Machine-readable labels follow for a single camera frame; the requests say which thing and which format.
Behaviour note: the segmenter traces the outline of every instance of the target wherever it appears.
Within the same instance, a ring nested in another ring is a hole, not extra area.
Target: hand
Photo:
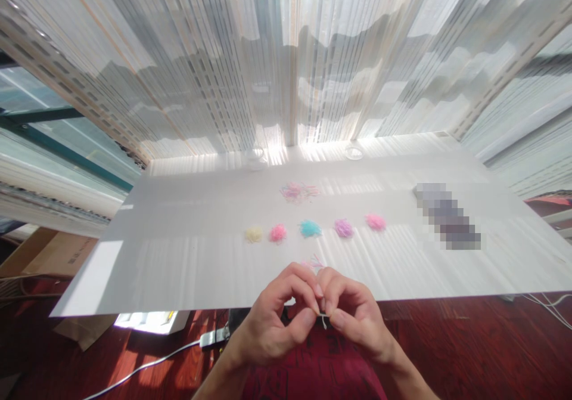
[[[306,340],[319,314],[316,298],[323,296],[316,275],[291,263],[261,292],[226,350],[234,353],[238,365],[266,365],[283,358]],[[280,316],[292,297],[296,299],[295,316],[284,327]]]
[[[329,267],[318,272],[318,281],[324,291],[322,307],[332,326],[360,346],[367,358],[380,364],[391,362],[396,341],[371,291]]]

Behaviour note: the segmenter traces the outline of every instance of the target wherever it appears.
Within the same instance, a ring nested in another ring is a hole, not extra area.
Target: light pink pom-pom
[[[353,228],[346,219],[339,219],[334,222],[334,228],[340,237],[352,237]]]
[[[365,216],[365,219],[371,227],[371,230],[382,231],[386,229],[386,221],[379,215],[368,214]]]
[[[282,239],[286,237],[286,227],[284,224],[276,224],[270,230],[270,241],[271,242],[282,242]]]

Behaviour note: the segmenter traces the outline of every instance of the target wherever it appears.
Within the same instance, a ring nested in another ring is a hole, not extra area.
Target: yellow pom-pom
[[[246,231],[246,240],[250,243],[262,241],[262,229],[260,227],[251,227]]]

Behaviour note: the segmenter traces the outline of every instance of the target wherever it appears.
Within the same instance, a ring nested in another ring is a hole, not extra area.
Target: white tabletop
[[[348,160],[357,145],[365,156]],[[376,300],[572,290],[572,247],[445,134],[155,160],[141,176],[52,316],[251,306],[292,261],[315,254],[365,283]],[[288,182],[321,192],[301,204]],[[481,234],[480,250],[447,250],[418,208],[418,183],[445,183]],[[387,221],[372,231],[365,215]],[[346,218],[352,238],[334,220]],[[299,223],[323,234],[303,238]],[[272,226],[288,231],[271,243]],[[245,230],[265,236],[248,243]]]

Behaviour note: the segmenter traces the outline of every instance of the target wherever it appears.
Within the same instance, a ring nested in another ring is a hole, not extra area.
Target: teal pom-pom
[[[300,223],[300,233],[302,233],[303,237],[320,236],[322,229],[313,221],[304,220]]]

